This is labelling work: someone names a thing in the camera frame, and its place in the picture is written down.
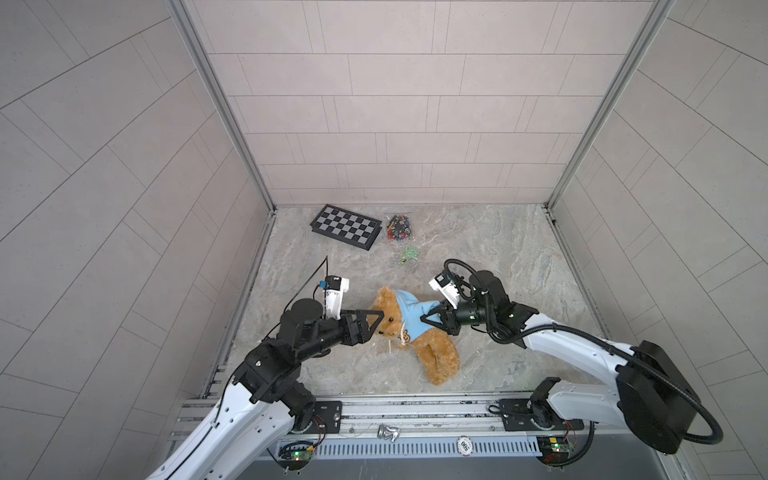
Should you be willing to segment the brown teddy bear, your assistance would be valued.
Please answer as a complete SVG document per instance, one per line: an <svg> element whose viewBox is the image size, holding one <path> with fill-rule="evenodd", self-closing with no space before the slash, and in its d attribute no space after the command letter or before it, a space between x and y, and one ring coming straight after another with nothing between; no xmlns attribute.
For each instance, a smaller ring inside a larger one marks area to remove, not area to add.
<svg viewBox="0 0 768 480"><path fill-rule="evenodd" d="M429 382L442 385L460 370L459 352L450 336L438 329L431 329L418 339L403 346L400 343L401 313L395 298L395 290L382 287L372 306L384 312L384 319L376 329L378 335L394 340L401 347L412 349L424 367Z"/></svg>

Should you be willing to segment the aluminium mounting rail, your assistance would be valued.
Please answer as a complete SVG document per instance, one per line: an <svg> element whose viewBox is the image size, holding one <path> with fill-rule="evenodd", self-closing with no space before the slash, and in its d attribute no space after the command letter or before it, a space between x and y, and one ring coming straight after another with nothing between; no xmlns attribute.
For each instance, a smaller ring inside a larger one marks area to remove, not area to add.
<svg viewBox="0 0 768 480"><path fill-rule="evenodd" d="M429 431L448 435L470 431L506 431L502 419L488 412L488 406L501 399L528 399L531 405L546 405L564 420L582 420L584 425L590 422L606 424L630 431L639 438L648 436L650 431L650 425L642 420L641 413L631 409L628 402L620 400L616 391L605 386L565 381L535 392L368 395L315 399L316 402L343 403L340 432L329 435L364 435L380 424L420 435ZM217 402L200 399L187 401L172 430L171 441L180 443L186 440Z"/></svg>

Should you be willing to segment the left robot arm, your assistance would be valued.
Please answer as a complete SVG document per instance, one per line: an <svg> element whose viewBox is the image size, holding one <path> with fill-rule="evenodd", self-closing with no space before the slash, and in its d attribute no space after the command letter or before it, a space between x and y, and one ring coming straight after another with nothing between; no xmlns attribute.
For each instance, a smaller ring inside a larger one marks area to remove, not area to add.
<svg viewBox="0 0 768 480"><path fill-rule="evenodd" d="M296 301L275 338L251 350L217 404L151 479L235 479L267 447L312 422L315 396L298 381L302 363L337 344L368 342L385 314L343 310L327 317L317 300Z"/></svg>

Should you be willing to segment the right circuit board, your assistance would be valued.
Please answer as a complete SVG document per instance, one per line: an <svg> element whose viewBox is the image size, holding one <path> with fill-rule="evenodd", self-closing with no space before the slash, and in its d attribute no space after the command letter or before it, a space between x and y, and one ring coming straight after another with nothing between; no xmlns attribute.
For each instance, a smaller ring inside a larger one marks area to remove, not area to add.
<svg viewBox="0 0 768 480"><path fill-rule="evenodd" d="M569 459L573 445L564 436L538 436L541 456L538 460L546 465L562 463Z"/></svg>

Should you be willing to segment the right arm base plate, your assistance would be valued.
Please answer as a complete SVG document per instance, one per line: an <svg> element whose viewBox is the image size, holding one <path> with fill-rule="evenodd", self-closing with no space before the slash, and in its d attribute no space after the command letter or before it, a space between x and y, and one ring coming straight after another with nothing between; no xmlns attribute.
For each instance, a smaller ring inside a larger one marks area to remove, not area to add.
<svg viewBox="0 0 768 480"><path fill-rule="evenodd" d="M506 431L585 429L582 420L564 420L546 405L531 405L528 399L501 399L489 405L488 412L502 419Z"/></svg>

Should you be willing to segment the light blue bear hoodie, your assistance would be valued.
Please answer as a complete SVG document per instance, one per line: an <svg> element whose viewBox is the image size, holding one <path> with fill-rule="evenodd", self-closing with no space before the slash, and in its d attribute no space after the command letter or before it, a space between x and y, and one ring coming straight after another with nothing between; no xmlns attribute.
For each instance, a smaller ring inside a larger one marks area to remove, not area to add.
<svg viewBox="0 0 768 480"><path fill-rule="evenodd" d="M432 323L438 322L439 318L430 314L430 311L440 306L438 301L421 302L403 290L395 290L395 298L401 313L399 337L403 346L434 329Z"/></svg>

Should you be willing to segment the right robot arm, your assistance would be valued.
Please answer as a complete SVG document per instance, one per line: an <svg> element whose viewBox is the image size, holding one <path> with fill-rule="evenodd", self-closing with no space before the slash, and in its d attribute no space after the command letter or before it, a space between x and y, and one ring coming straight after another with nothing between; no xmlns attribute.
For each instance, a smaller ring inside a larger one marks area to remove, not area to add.
<svg viewBox="0 0 768 480"><path fill-rule="evenodd" d="M452 336L464 326L483 326L496 343L551 355L598 381L586 385L548 377L524 406L505 416L540 430L578 421L626 427L664 454L676 453L691 438L688 429L701 403L661 347L611 342L558 323L510 300L500 279L487 270L463 278L445 268L429 285L443 299L421 314L422 324Z"/></svg>

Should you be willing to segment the left circuit board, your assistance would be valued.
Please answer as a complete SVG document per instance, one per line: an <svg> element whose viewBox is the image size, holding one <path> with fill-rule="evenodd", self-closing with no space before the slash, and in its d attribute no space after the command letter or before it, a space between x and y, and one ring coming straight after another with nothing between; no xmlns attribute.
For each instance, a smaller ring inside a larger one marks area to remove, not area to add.
<svg viewBox="0 0 768 480"><path fill-rule="evenodd" d="M316 448L314 442L307 440L290 442L280 447L278 459L288 463L309 462L314 456Z"/></svg>

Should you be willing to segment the silver metal clip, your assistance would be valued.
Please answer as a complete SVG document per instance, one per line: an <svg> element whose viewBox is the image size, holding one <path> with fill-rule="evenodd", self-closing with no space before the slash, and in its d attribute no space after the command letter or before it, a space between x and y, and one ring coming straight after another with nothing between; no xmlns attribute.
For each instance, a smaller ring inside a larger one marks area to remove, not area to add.
<svg viewBox="0 0 768 480"><path fill-rule="evenodd" d="M400 437L401 431L398 427L380 424L377 431L377 438L394 443Z"/></svg>

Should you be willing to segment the bag of colourful pieces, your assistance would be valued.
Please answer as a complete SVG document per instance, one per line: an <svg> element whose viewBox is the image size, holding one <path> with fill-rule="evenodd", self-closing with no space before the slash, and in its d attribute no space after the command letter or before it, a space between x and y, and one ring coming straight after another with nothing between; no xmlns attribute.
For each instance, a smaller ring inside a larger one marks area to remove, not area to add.
<svg viewBox="0 0 768 480"><path fill-rule="evenodd" d="M407 215L393 215L387 224L387 238L390 241L404 241L412 237L410 219Z"/></svg>

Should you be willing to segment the circuit board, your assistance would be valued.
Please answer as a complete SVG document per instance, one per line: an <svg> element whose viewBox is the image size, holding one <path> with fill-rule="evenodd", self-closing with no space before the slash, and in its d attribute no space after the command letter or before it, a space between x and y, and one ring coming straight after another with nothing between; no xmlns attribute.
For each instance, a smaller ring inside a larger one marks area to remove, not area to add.
<svg viewBox="0 0 768 480"><path fill-rule="evenodd" d="M546 465L562 463L569 459L573 445L564 436L538 436L541 456L538 460Z"/></svg>
<svg viewBox="0 0 768 480"><path fill-rule="evenodd" d="M280 447L278 459L288 463L309 462L314 456L316 448L314 442L307 440L290 442Z"/></svg>

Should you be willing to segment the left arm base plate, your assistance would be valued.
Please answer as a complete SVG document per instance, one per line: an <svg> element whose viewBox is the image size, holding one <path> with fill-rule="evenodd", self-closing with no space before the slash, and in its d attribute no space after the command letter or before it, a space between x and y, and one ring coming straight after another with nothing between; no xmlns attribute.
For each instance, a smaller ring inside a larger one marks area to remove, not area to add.
<svg viewBox="0 0 768 480"><path fill-rule="evenodd" d="M294 435L338 434L341 429L343 403L341 401L317 401L310 423L303 430L292 430Z"/></svg>

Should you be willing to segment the small green pieces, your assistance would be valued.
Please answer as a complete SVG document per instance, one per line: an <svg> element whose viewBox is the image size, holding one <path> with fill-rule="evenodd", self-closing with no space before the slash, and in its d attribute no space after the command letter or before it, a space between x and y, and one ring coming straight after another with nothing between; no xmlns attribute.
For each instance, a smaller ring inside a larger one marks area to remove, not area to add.
<svg viewBox="0 0 768 480"><path fill-rule="evenodd" d="M400 263L405 264L419 259L419 250L413 246L406 246L402 252Z"/></svg>

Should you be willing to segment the black white chessboard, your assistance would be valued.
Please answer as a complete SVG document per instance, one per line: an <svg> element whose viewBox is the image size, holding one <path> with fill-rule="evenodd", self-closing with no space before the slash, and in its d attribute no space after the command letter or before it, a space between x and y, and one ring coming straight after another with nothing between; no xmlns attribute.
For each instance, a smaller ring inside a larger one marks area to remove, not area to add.
<svg viewBox="0 0 768 480"><path fill-rule="evenodd" d="M326 204L310 222L314 233L369 251L382 229L382 221Z"/></svg>

